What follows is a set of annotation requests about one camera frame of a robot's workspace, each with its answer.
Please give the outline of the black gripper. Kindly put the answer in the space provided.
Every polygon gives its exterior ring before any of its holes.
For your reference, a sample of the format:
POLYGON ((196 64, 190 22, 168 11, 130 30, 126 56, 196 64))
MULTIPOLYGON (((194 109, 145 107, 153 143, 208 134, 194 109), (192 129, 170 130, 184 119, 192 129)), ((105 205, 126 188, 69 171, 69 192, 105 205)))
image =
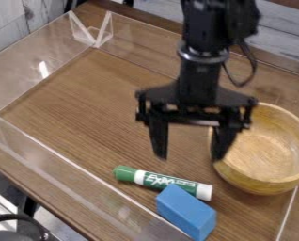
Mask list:
POLYGON ((216 99, 206 93, 189 101, 181 99, 178 83, 135 91, 138 102, 135 120, 149 129, 153 153, 165 160, 168 154, 168 125, 210 126, 209 153, 213 161, 224 158, 236 135, 250 125, 252 109, 257 100, 233 90, 217 87, 216 99))

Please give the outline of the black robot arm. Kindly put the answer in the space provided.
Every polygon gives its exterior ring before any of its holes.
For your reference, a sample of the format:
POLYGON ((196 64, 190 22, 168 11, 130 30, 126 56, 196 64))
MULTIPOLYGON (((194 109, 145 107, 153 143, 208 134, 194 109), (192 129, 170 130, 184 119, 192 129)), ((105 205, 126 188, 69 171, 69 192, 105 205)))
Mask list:
POLYGON ((224 158, 237 134, 250 125, 257 100, 218 84, 226 72, 229 47, 237 45, 249 65, 257 66, 245 38, 257 32, 260 11, 254 0, 181 0, 182 29, 177 54, 177 79, 168 85, 135 92, 135 120, 149 129, 154 155, 168 151, 170 123, 209 126, 209 153, 224 158))

